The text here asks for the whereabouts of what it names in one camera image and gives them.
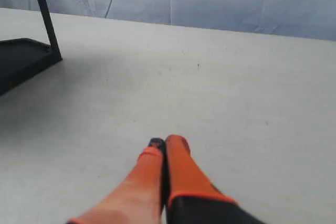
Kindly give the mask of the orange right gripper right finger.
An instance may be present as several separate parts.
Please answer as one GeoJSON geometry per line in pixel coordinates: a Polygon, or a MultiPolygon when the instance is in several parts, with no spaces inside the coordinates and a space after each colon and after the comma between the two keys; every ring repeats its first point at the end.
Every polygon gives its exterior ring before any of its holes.
{"type": "Polygon", "coordinates": [[[187,140],[165,140],[170,196],[168,223],[252,223],[237,201],[218,190],[191,157],[187,140]]]}

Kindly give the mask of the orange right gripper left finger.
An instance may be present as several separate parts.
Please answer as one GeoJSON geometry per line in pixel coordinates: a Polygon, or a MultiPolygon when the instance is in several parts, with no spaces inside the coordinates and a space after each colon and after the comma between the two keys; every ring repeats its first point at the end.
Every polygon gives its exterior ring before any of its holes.
{"type": "Polygon", "coordinates": [[[152,138],[136,165],[103,201],[68,223],[161,223],[165,143],[152,138]]]}

